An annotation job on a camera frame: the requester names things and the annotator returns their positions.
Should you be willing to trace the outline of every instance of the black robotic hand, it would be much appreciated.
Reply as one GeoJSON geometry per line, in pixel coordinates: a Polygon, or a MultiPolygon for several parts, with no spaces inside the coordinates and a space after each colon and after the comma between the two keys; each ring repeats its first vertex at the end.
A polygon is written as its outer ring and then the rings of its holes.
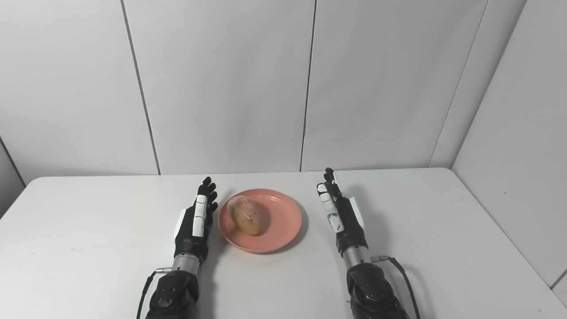
{"type": "Polygon", "coordinates": [[[207,258],[207,239],[213,225],[213,212],[218,208],[218,203],[215,202],[216,188],[217,185],[211,182],[211,177],[205,178],[199,186],[195,202],[185,210],[185,217],[175,237],[174,257],[182,253],[192,254],[200,263],[207,258]]]}
{"type": "Polygon", "coordinates": [[[356,201],[343,196],[332,169],[327,168],[323,176],[325,182],[317,185],[317,192],[346,265],[346,284],[354,318],[408,319],[384,271],[371,263],[364,222],[356,201]]]}
{"type": "Polygon", "coordinates": [[[174,263],[171,271],[161,277],[150,299],[150,310],[146,319],[196,319],[199,286],[197,271],[207,258],[207,239],[213,225],[216,185],[211,177],[199,186],[193,205],[185,210],[179,232],[175,237],[174,263]]]}

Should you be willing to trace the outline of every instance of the cable connector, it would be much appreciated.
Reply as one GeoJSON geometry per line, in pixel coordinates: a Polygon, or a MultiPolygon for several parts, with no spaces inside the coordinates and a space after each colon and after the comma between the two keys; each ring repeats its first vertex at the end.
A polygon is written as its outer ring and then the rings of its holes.
{"type": "Polygon", "coordinates": [[[171,267],[161,267],[161,268],[156,268],[155,273],[156,274],[168,274],[171,271],[171,267]]]}
{"type": "Polygon", "coordinates": [[[370,261],[372,263],[379,263],[379,262],[390,260],[390,258],[391,258],[390,256],[372,256],[372,257],[370,257],[370,261]]]}

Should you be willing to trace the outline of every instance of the silver cylindrical wrist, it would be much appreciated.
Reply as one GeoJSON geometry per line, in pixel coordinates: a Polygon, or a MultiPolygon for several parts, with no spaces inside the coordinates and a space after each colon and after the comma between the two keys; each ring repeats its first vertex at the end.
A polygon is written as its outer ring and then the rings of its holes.
{"type": "Polygon", "coordinates": [[[345,261],[346,269],[360,263],[370,262],[368,248],[363,246],[351,246],[342,252],[342,260],[345,261]]]}
{"type": "Polygon", "coordinates": [[[171,266],[172,270],[183,270],[197,275],[201,262],[199,258],[193,254],[179,254],[174,258],[174,264],[171,266]]]}

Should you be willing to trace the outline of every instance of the white table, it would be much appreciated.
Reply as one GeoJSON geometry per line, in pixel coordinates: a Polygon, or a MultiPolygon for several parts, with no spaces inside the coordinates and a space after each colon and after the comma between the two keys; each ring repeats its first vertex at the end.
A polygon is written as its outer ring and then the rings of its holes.
{"type": "MultiPolygon", "coordinates": [[[[450,170],[337,176],[344,193],[356,196],[371,254],[402,263],[423,318],[567,318],[567,309],[450,170]]],[[[315,191],[322,173],[212,177],[220,204],[238,191],[272,188],[297,201],[304,224],[289,247],[267,255],[231,246],[215,224],[199,274],[201,318],[351,318],[344,264],[315,191]]],[[[0,220],[0,316],[134,318],[146,277],[171,265],[178,214],[203,178],[30,183],[0,220]]],[[[381,266],[413,318],[401,275],[381,266]]]]}

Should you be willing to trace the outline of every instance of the plate rim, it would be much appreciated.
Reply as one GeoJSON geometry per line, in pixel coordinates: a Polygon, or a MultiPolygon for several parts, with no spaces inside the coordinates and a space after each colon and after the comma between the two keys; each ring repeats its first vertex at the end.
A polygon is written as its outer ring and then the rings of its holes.
{"type": "Polygon", "coordinates": [[[303,216],[302,216],[302,214],[301,214],[301,209],[299,209],[299,206],[297,205],[297,203],[295,202],[295,200],[294,200],[293,198],[291,198],[290,196],[288,196],[287,194],[284,194],[283,192],[280,192],[280,191],[273,190],[273,189],[271,189],[271,188],[250,188],[250,189],[248,189],[248,190],[244,190],[244,191],[241,191],[241,192],[238,192],[238,193],[234,194],[233,196],[229,197],[229,198],[226,200],[226,202],[223,204],[223,206],[221,207],[221,209],[218,211],[218,216],[217,216],[217,227],[218,227],[219,231],[221,232],[221,234],[223,235],[223,237],[226,239],[226,241],[229,242],[230,244],[232,244],[232,246],[235,246],[235,247],[237,247],[238,249],[244,250],[244,251],[246,251],[246,252],[248,252],[248,253],[251,253],[251,254],[266,254],[266,253],[272,253],[272,252],[274,252],[274,251],[277,251],[277,250],[279,250],[279,249],[284,248],[285,246],[289,245],[289,243],[291,243],[291,242],[293,241],[293,239],[295,239],[295,238],[297,237],[297,235],[299,234],[299,231],[301,230],[301,226],[302,226],[302,225],[303,225],[303,216]],[[285,243],[284,245],[279,246],[279,247],[275,247],[275,248],[272,248],[272,249],[262,250],[262,251],[250,251],[248,248],[242,247],[242,246],[240,246],[240,245],[238,245],[238,244],[232,242],[232,241],[226,236],[226,234],[223,232],[223,228],[222,228],[222,226],[221,226],[221,213],[222,213],[223,209],[225,209],[225,207],[227,206],[228,202],[229,202],[232,198],[234,198],[234,197],[236,197],[236,196],[238,196],[238,195],[242,195],[242,193],[249,192],[249,191],[255,191],[255,190],[270,191],[270,192],[278,193],[278,194],[282,195],[283,197],[288,198],[289,200],[291,200],[291,202],[293,203],[293,207],[294,207],[295,209],[297,209],[297,213],[298,213],[298,216],[299,216],[299,227],[297,227],[297,231],[294,232],[294,235],[293,235],[293,237],[290,239],[290,241],[287,242],[287,243],[285,243]]]}

